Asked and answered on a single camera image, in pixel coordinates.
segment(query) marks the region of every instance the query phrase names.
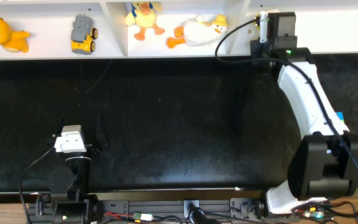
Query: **yellow and gray toy truck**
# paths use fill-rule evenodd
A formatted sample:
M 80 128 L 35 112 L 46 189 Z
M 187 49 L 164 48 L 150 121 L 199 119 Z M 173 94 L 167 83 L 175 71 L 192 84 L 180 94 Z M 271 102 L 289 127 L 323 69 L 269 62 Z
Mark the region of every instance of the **yellow and gray toy truck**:
M 98 30 L 93 27 L 93 20 L 86 15 L 77 15 L 71 32 L 71 51 L 76 54 L 91 54 L 97 38 Z

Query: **duck beak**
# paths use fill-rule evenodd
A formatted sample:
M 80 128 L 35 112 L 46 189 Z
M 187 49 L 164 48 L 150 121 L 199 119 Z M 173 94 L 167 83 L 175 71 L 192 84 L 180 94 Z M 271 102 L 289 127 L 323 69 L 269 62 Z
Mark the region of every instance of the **duck beak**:
M 139 9 L 140 9 L 140 11 L 142 12 L 143 15 L 149 15 L 149 13 L 150 13 L 149 2 L 142 3 L 140 5 Z

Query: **plush toy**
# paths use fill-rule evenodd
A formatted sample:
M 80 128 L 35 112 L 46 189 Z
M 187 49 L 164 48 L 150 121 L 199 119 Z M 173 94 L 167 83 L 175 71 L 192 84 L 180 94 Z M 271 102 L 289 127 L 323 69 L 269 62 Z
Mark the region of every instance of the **plush toy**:
M 217 15 L 212 22 L 204 22 L 202 16 L 186 21 L 183 26 L 174 30 L 176 38 L 169 37 L 167 45 L 170 49 L 178 44 L 186 43 L 190 47 L 211 44 L 222 38 L 227 32 L 229 24 L 224 15 Z
M 132 2 L 132 11 L 125 18 L 125 23 L 128 26 L 134 24 L 139 26 L 139 33 L 134 35 L 137 40 L 145 39 L 144 34 L 148 28 L 153 28 L 155 35 L 165 32 L 165 29 L 158 27 L 155 23 L 157 16 L 154 9 L 160 12 L 162 10 L 161 4 L 159 2 Z
M 29 46 L 25 38 L 29 36 L 28 32 L 12 30 L 8 23 L 0 18 L 0 45 L 5 50 L 9 52 L 28 52 Z

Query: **yellow duck plush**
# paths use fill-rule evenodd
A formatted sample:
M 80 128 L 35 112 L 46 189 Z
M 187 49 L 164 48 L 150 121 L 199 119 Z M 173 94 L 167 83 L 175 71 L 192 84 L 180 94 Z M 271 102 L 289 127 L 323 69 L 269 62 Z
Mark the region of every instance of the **yellow duck plush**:
M 165 29 L 158 27 L 155 23 L 157 16 L 154 9 L 158 12 L 162 10 L 159 2 L 132 2 L 132 11 L 125 18 L 125 23 L 128 26 L 136 24 L 139 26 L 139 33 L 134 37 L 137 40 L 144 40 L 146 29 L 153 28 L 155 35 L 160 35 L 165 32 Z
M 9 52 L 28 52 L 29 46 L 25 38 L 29 36 L 28 32 L 12 30 L 8 23 L 0 18 L 0 45 L 5 50 Z

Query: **black table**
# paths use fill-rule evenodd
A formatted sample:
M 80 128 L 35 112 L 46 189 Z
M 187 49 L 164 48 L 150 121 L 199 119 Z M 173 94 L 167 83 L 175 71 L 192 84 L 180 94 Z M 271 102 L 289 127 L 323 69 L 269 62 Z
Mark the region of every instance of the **black table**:
M 321 84 L 358 133 L 358 54 L 315 55 Z M 65 124 L 94 135 L 98 116 L 110 145 L 91 162 L 90 190 L 281 184 L 300 142 L 295 116 L 270 75 L 213 58 L 0 62 L 0 192 L 48 150 Z M 25 191 L 47 189 L 64 164 L 49 155 Z

